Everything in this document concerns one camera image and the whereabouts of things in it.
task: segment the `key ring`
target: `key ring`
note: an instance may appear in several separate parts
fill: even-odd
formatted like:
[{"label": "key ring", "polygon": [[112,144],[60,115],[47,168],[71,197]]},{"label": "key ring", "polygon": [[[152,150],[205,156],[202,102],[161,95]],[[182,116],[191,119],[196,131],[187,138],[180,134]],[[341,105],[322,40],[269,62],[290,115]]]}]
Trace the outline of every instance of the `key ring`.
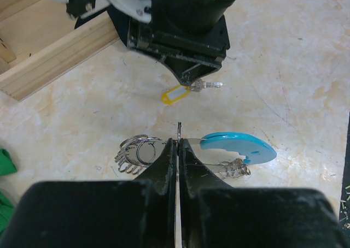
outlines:
[{"label": "key ring", "polygon": [[122,164],[118,167],[118,171],[119,171],[120,173],[124,173],[127,169],[129,169],[129,168],[132,166],[132,164],[128,164],[128,165],[124,168],[124,170],[122,170],[122,169],[121,169],[121,166],[123,166],[123,164],[125,164],[125,163],[127,163],[127,162],[123,161]]},{"label": "key ring", "polygon": [[134,139],[147,139],[148,138],[148,135],[146,134],[139,134],[139,135],[135,135],[135,136],[132,136],[130,138],[127,138],[126,140],[124,140],[120,145],[119,145],[119,148],[120,149],[123,149],[125,144],[127,144],[129,141],[133,141]]},{"label": "key ring", "polygon": [[153,144],[151,144],[152,147],[153,147],[154,153],[153,153],[152,159],[151,159],[148,163],[147,163],[147,162],[144,162],[144,161],[140,158],[140,153],[139,153],[139,151],[140,151],[141,146],[142,146],[144,143],[147,143],[147,142],[152,141],[152,140],[158,141],[158,140],[162,140],[162,139],[159,139],[159,138],[156,138],[156,137],[149,137],[149,138],[147,138],[146,140],[142,141],[142,142],[137,146],[137,150],[136,150],[136,157],[137,157],[138,161],[139,161],[141,164],[146,165],[146,166],[150,166],[151,163],[152,163],[152,161],[154,160],[154,158],[155,158],[155,156],[156,156],[155,147],[154,147]]},{"label": "key ring", "polygon": [[125,158],[126,161],[127,161],[128,163],[130,163],[131,165],[137,165],[137,166],[138,166],[139,163],[137,163],[137,162],[135,162],[135,161],[132,161],[130,158],[128,158],[127,155],[126,155],[126,151],[127,151],[128,149],[130,149],[129,146],[135,145],[134,143],[137,142],[137,141],[139,141],[139,140],[143,140],[143,138],[142,138],[142,137],[134,138],[134,140],[128,142],[128,143],[125,145],[125,147],[121,149],[121,150],[123,151],[124,158]]},{"label": "key ring", "polygon": [[136,166],[138,169],[136,170],[136,172],[134,173],[134,172],[132,172],[131,174],[132,175],[137,175],[137,174],[139,174],[142,170],[143,170],[143,168],[144,168],[144,166]]},{"label": "key ring", "polygon": [[118,153],[118,155],[114,158],[114,161],[116,162],[116,164],[118,164],[123,158],[124,156]]},{"label": "key ring", "polygon": [[134,170],[134,167],[132,164],[129,164],[126,168],[125,168],[125,173],[130,174],[132,173],[132,171]]},{"label": "key ring", "polygon": [[231,163],[231,164],[232,164],[232,166],[231,165],[226,166],[226,171],[227,171],[228,176],[233,178],[233,175],[235,173],[235,169],[233,167],[233,163]]},{"label": "key ring", "polygon": [[[222,169],[226,169],[226,175],[224,175],[223,173],[222,173]],[[227,166],[222,166],[221,168],[220,168],[220,171],[219,171],[219,174],[222,176],[222,177],[224,177],[224,178],[228,178],[229,176],[230,176],[230,174],[229,174],[229,172],[228,172],[228,169],[227,169]]]}]

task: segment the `wooden frame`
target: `wooden frame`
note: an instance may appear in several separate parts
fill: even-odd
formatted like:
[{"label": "wooden frame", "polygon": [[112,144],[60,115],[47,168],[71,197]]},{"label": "wooden frame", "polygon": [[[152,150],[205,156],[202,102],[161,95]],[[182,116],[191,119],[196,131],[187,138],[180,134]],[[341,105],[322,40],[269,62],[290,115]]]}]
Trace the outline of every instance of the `wooden frame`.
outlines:
[{"label": "wooden frame", "polygon": [[34,4],[25,2],[30,5],[23,8],[24,5],[16,4],[23,9],[0,21],[0,38],[7,42],[8,51],[11,48],[16,57],[4,58],[0,50],[3,59],[0,60],[0,90],[17,101],[27,98],[118,37],[106,12],[73,30],[75,21],[69,19],[64,4],[49,0]]}]

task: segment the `beige marble surface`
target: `beige marble surface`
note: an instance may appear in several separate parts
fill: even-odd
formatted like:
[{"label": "beige marble surface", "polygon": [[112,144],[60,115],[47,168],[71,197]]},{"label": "beige marble surface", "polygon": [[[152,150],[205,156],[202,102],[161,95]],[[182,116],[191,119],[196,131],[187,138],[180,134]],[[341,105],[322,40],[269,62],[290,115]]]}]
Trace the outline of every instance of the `beige marble surface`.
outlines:
[{"label": "beige marble surface", "polygon": [[225,13],[231,49],[205,80],[221,89],[166,106],[177,85],[161,64],[120,41],[23,102],[0,93],[0,146],[18,172],[0,178],[15,203],[41,180],[130,179],[113,170],[125,138],[252,134],[277,158],[242,187],[311,187],[339,209],[350,97],[350,0],[237,0]]}]

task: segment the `floor scratch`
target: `floor scratch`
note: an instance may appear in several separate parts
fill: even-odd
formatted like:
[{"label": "floor scratch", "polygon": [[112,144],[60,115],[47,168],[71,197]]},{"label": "floor scratch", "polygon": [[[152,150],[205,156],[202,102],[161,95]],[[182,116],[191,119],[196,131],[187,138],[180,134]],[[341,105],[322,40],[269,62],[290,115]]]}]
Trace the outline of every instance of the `floor scratch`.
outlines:
[{"label": "floor scratch", "polygon": [[233,60],[233,61],[235,61],[237,58],[231,58],[231,57],[229,57],[229,56],[226,56],[227,58],[229,58],[229,59],[231,59],[231,60]]},{"label": "floor scratch", "polygon": [[283,85],[283,81],[282,81],[282,77],[281,77],[281,71],[278,70],[278,76],[279,76],[279,79],[281,81],[281,85],[282,85],[282,93],[283,93],[283,96],[284,96],[284,100],[285,100],[285,103],[286,103],[286,107],[287,107],[287,111],[285,113],[285,121],[288,122],[288,114],[290,113],[290,106],[289,106],[289,103],[287,101],[287,97],[285,95],[285,88],[284,88],[284,85]]},{"label": "floor scratch", "polygon": [[113,166],[111,166],[110,168],[111,168],[112,171],[114,172],[115,176],[117,176],[117,177],[119,178],[118,174],[117,174],[117,173],[115,172],[115,170],[113,169]]},{"label": "floor scratch", "polygon": [[254,92],[256,93],[256,95],[258,95],[259,99],[261,99],[261,101],[265,104],[266,107],[268,107],[277,117],[279,117],[281,120],[283,120],[286,124],[288,124],[290,127],[293,127],[296,129],[296,127],[294,127],[293,125],[291,125],[288,121],[286,121],[284,118],[282,118],[277,112],[275,112],[270,106],[267,105],[267,103],[260,97],[260,95],[258,94],[258,92],[256,91],[254,85],[252,84],[252,82],[250,81],[250,78],[248,77],[248,81],[250,83],[250,85],[252,86]]},{"label": "floor scratch", "polygon": [[[345,48],[348,47],[349,43],[350,43],[350,40],[349,40],[348,43],[345,45]],[[339,64],[340,64],[340,62],[341,62],[341,60],[342,60],[343,58],[344,58],[344,55],[341,55],[341,57],[340,57],[340,59],[339,59],[337,65],[335,66],[335,68],[334,68],[334,69],[331,71],[331,73],[330,73],[328,76],[326,76],[322,81],[325,81],[326,79],[328,79],[329,77],[331,77],[331,76],[333,75],[333,73],[335,73],[335,70],[337,69],[337,67],[339,66]]]},{"label": "floor scratch", "polygon": [[261,130],[261,131],[262,131],[262,133],[265,135],[265,137],[267,138],[267,140],[269,141],[269,143],[271,144],[271,146],[273,146],[273,147],[275,147],[275,148],[278,149],[277,145],[274,144],[274,143],[270,140],[270,138],[267,136],[267,134],[266,134],[263,130]]},{"label": "floor scratch", "polygon": [[261,167],[259,169],[257,169],[255,172],[253,172],[246,181],[248,181],[260,169],[261,169]]}]

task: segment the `metal key ring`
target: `metal key ring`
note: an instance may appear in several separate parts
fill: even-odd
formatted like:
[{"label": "metal key ring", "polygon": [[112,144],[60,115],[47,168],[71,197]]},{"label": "metal key ring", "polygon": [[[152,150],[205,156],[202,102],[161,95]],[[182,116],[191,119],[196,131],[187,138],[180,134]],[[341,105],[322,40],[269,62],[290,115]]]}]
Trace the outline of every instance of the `metal key ring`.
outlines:
[{"label": "metal key ring", "polygon": [[121,166],[119,166],[118,167],[118,171],[120,172],[120,173],[124,173],[127,169],[129,169],[130,167],[132,166],[132,164],[129,164],[128,166],[126,166],[125,168],[124,168],[124,170],[121,170]]},{"label": "metal key ring", "polygon": [[[221,173],[221,170],[222,170],[222,169],[225,169],[225,168],[226,168],[226,173],[227,173],[226,176],[225,176],[224,174]],[[221,169],[220,169],[220,171],[219,171],[219,174],[220,174],[222,177],[224,177],[224,178],[228,178],[228,177],[229,177],[229,172],[228,172],[228,170],[227,170],[226,165],[221,167]]]},{"label": "metal key ring", "polygon": [[219,163],[215,164],[215,166],[214,166],[213,169],[212,169],[212,172],[215,173],[214,170],[216,169],[216,167],[220,167],[220,166],[221,166],[221,169],[222,169],[223,167],[227,166],[227,165],[225,165],[224,163],[227,163],[227,165],[229,165],[231,162],[229,162],[229,161],[223,161],[223,162],[219,162]]},{"label": "metal key ring", "polygon": [[117,154],[117,156],[114,158],[114,161],[115,161],[116,163],[119,163],[123,158],[124,158],[124,155],[122,155],[122,152],[119,151],[118,154]]},{"label": "metal key ring", "polygon": [[131,173],[132,175],[138,175],[144,168],[143,166],[136,166],[136,167],[137,167],[136,173],[132,172]]},{"label": "metal key ring", "polygon": [[124,163],[126,163],[125,158],[120,160],[120,162],[118,163],[118,167],[123,166]]},{"label": "metal key ring", "polygon": [[134,167],[133,167],[133,165],[131,165],[131,166],[129,165],[129,166],[126,167],[125,172],[128,173],[128,174],[130,174],[130,173],[132,173],[132,171],[134,170],[135,167],[137,167],[137,166],[134,166]]},{"label": "metal key ring", "polygon": [[123,161],[123,158],[124,158],[124,156],[123,156],[122,158],[120,158],[119,160],[115,160],[115,163],[116,163],[117,165],[119,165],[119,163],[121,163],[121,162]]},{"label": "metal key ring", "polygon": [[233,166],[231,165],[227,165],[227,174],[229,177],[233,178],[234,177],[234,174],[235,174],[235,169]]},{"label": "metal key ring", "polygon": [[139,140],[142,140],[142,141],[143,141],[144,139],[142,139],[142,138],[134,138],[133,141],[128,142],[128,143],[125,145],[125,147],[121,149],[121,150],[123,151],[124,158],[126,159],[126,162],[127,162],[127,163],[130,163],[130,164],[132,164],[132,165],[136,165],[136,166],[139,166],[139,163],[130,160],[130,159],[127,157],[127,155],[126,155],[126,151],[129,149],[129,146],[131,146],[131,145],[134,145],[134,146],[135,146],[135,147],[133,147],[132,149],[138,148],[139,144],[136,146],[134,143],[136,143],[136,142],[139,141]]},{"label": "metal key ring", "polygon": [[140,151],[141,146],[142,146],[144,143],[147,143],[147,142],[149,142],[149,141],[151,141],[151,140],[162,140],[162,139],[159,139],[159,138],[157,138],[157,137],[149,137],[149,138],[147,138],[146,140],[144,140],[143,142],[141,142],[141,143],[137,146],[137,150],[136,150],[136,157],[137,157],[137,160],[138,160],[141,164],[146,165],[146,166],[150,166],[151,163],[152,163],[152,161],[154,160],[154,158],[155,158],[155,156],[156,156],[155,147],[154,147],[154,145],[152,145],[153,150],[154,150],[154,153],[153,153],[153,157],[152,157],[152,159],[150,160],[149,163],[148,163],[148,162],[144,162],[143,160],[141,160],[139,151]]},{"label": "metal key ring", "polygon": [[244,166],[244,171],[246,172],[246,175],[251,175],[252,174],[252,172],[248,169],[248,167],[247,166]]},{"label": "metal key ring", "polygon": [[139,134],[139,135],[135,135],[135,136],[132,136],[126,140],[124,140],[120,145],[119,145],[119,148],[120,149],[123,149],[124,146],[129,142],[129,141],[132,141],[134,139],[147,139],[148,138],[148,135],[146,134]]}]

